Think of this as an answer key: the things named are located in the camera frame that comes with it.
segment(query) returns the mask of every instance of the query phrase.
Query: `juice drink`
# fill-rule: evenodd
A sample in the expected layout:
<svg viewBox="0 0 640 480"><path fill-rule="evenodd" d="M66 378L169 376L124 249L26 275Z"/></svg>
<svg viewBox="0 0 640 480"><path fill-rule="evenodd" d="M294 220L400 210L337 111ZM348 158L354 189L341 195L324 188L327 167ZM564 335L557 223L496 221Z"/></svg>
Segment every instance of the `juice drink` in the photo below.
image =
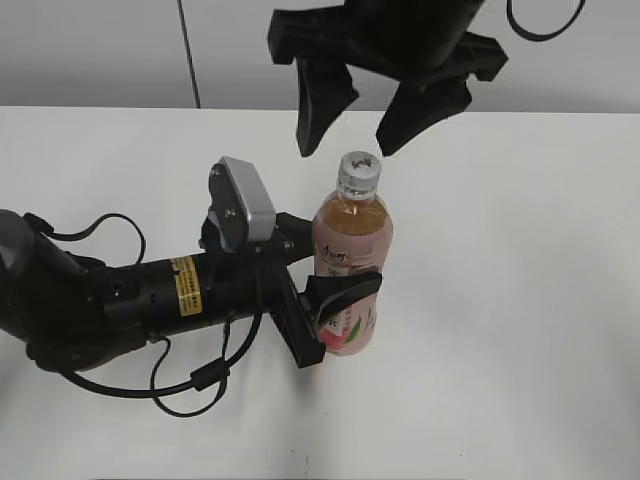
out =
<svg viewBox="0 0 640 480"><path fill-rule="evenodd" d="M313 220L316 275L340 277L382 270L393 224L376 195L381 170L378 159L365 152L342 158L337 189ZM328 351L350 355L367 346L377 319L376 298L360 300L331 318L318 335Z"/></svg>

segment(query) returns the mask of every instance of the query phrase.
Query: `white table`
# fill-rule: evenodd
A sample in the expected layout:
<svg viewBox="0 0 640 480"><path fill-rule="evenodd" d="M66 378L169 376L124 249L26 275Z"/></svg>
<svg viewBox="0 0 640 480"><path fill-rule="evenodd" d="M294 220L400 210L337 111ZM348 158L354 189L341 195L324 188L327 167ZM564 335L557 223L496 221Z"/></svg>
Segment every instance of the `white table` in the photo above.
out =
<svg viewBox="0 0 640 480"><path fill-rule="evenodd" d="M379 118L348 114L301 160L294 112L2 108L0 206L61 232L124 212L148 259L189 254L220 156L254 162L276 208L309 218L342 154L377 152ZM371 346L297 371L265 319L202 417L86 393L0 335L0 476L637 478L638 132L631 115L466 114L431 129L384 162L396 234ZM137 247L117 222L73 246L114 265ZM310 263L292 270L302 283ZM217 356L220 336L176 337L159 382ZM144 387L161 348L89 376Z"/></svg>

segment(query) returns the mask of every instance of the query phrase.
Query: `electrical wire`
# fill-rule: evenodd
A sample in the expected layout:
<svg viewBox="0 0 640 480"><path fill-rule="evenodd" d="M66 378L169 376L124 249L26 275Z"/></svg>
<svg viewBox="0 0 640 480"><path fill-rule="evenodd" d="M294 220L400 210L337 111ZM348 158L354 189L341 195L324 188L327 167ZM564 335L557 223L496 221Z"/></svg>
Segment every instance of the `electrical wire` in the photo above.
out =
<svg viewBox="0 0 640 480"><path fill-rule="evenodd" d="M189 65L189 77L191 77L191 90L196 103L196 108L202 108L200 105L200 91L198 90L198 81L196 80L196 69L193 66L193 56L191 55L191 42L189 42L189 32L187 30L187 22L184 18L184 7L182 0L178 2L178 14L180 15L180 28L182 30L182 39L184 40L184 49L187 53L187 63Z"/></svg>
<svg viewBox="0 0 640 480"><path fill-rule="evenodd" d="M556 30L555 32L540 34L540 33L531 32L526 28L524 28L520 24L520 22L516 20L516 17L513 13L513 0L507 0L507 20L509 20L509 25L511 25L511 28L513 29L513 31L516 32L525 40L528 40L530 42L546 42L548 40L553 40L554 38L559 37L565 31L567 31L571 27L571 25L574 24L574 22L578 19L578 17L582 13L582 10L584 9L584 6L587 3L587 0L579 0L579 2L580 3L578 4L578 7L576 8L576 11L574 12L571 19L563 27Z"/></svg>
<svg viewBox="0 0 640 480"><path fill-rule="evenodd" d="M33 214L31 214L31 218L37 218L39 221L44 222L44 220L36 217ZM136 222L121 213L106 213L91 225L89 225L87 228L78 233L56 233L53 231L53 228L51 228L51 231L43 231L42 233L44 233L47 237L59 242L77 242L89 237L105 220L109 220L110 218L119 218L121 220L124 220L125 222L128 222L133 228L135 228L136 232L138 233L138 237L140 237L140 253L138 254L135 265L140 265L147 251L147 240L144 238L144 234L142 233L142 230L140 230L140 227L138 227Z"/></svg>
<svg viewBox="0 0 640 480"><path fill-rule="evenodd" d="M262 282L260 280L260 272L258 270L258 268L254 265L253 268L253 272L255 275L255 279L256 279L256 305L257 305L257 309L253 315L253 321L251 322L251 327L249 329L249 333L247 334L246 338L244 339L244 341L242 342L242 345L240 346L240 348L238 348L238 351L229 359L229 361L227 362L225 357L227 354L227 347L229 345L229 337L231 336L231 322L230 320L227 320L224 324L224 336L223 336L223 340L222 340L222 354L220 355L220 359L223 361L224 365L225 365L225 370L228 372L229 369L235 365L249 350L249 348L251 348L251 345L253 344L253 341L256 338L256 334L258 333L258 329L260 328L260 323L262 321L262 315L264 313L264 305L263 305L263 297L262 297ZM162 354L162 356L158 359L158 361L156 362L155 366L153 367L153 371L151 372L151 378L149 380L149 390L151 392L155 391L155 381L156 381L156 375L158 373L158 369L160 368L160 365L162 364L162 362L164 361L165 358L167 358L167 355L169 354L169 350L171 349L171 340L169 340L167 337L162 337L160 338L161 341L166 343L166 348L164 353ZM207 412L208 410L210 410L216 403L218 403L218 401L224 396L224 394L227 391L227 381L228 381L228 377L227 375L223 375L222 378L219 381L219 385L218 385L218 391L216 392L216 396L214 397L214 399L207 405L205 405L204 407L202 407L199 410L195 410L193 412L187 412L187 413L183 413L183 412L177 412L175 410L172 410L171 408L167 407L167 405L165 405L160 398L156 398L153 397L153 402L156 404L156 406L162 410L163 412L165 412L168 415L171 415L173 417L177 417L177 418L191 418L191 417L196 417L198 415L202 415L203 413Z"/></svg>

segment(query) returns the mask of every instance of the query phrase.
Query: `bottle cap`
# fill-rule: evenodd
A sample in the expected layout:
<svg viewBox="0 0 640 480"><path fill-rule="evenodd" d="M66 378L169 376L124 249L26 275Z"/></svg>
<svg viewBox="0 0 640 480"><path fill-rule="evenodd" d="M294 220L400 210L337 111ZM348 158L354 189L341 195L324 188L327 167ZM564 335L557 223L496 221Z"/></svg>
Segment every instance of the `bottle cap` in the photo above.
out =
<svg viewBox="0 0 640 480"><path fill-rule="evenodd" d="M338 191L350 200L373 198L382 165L367 152L351 152L342 157L338 171Z"/></svg>

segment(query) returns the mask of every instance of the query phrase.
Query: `pink bottle label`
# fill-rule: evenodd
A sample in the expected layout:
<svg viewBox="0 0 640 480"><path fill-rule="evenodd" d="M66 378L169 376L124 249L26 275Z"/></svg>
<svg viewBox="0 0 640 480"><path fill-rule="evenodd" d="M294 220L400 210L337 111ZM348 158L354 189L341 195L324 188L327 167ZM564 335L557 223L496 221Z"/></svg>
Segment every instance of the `pink bottle label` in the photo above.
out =
<svg viewBox="0 0 640 480"><path fill-rule="evenodd" d="M382 271L393 225L371 235L354 236L336 232L322 219L313 221L315 273L324 277L345 277L366 271ZM333 353L348 355L362 350L371 340L376 324L376 295L372 295L335 315L318 333L320 341Z"/></svg>

